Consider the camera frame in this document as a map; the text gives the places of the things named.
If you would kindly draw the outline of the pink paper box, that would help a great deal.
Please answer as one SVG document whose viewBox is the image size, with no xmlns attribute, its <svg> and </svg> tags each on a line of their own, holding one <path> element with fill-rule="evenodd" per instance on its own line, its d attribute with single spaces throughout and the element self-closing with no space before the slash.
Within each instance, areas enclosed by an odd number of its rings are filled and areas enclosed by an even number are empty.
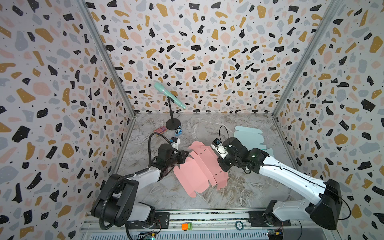
<svg viewBox="0 0 384 240">
<path fill-rule="evenodd" d="M 174 174 L 186 193 L 195 198 L 210 186 L 217 187 L 218 191 L 225 188 L 229 175 L 219 166 L 213 149 L 198 141 L 193 142 L 189 149 L 191 152 L 186 162 L 174 167 Z"/>
</svg>

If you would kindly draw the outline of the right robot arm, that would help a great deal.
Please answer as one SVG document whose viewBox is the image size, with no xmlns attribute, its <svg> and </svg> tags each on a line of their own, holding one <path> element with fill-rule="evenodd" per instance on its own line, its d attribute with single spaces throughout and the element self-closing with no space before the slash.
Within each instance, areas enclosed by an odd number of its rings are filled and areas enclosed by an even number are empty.
<svg viewBox="0 0 384 240">
<path fill-rule="evenodd" d="M 290 220 L 303 220 L 312 221 L 327 230 L 336 230 L 343 205 L 338 182 L 309 177 L 261 149 L 248 150 L 237 138 L 229 138 L 225 142 L 215 139 L 211 146 L 220 155 L 218 163 L 223 171 L 238 167 L 246 174 L 254 172 L 285 185 L 303 197 L 302 200 L 290 202 L 270 201 L 261 216 L 263 225 L 280 227 Z"/>
</svg>

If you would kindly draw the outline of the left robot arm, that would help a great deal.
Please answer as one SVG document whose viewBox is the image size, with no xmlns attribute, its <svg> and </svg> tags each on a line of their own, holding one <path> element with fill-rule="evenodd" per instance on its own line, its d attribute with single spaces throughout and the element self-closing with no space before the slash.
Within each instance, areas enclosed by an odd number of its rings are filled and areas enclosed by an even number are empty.
<svg viewBox="0 0 384 240">
<path fill-rule="evenodd" d="M 184 164 L 188 156 L 188 151 L 177 150 L 172 144 L 162 144 L 158 155 L 150 158 L 145 169 L 125 176 L 111 175 L 91 210 L 91 215 L 99 219 L 100 228 L 108 230 L 131 222 L 151 227 L 155 221 L 155 208 L 138 202 L 138 191 L 162 180 L 175 166 Z"/>
</svg>

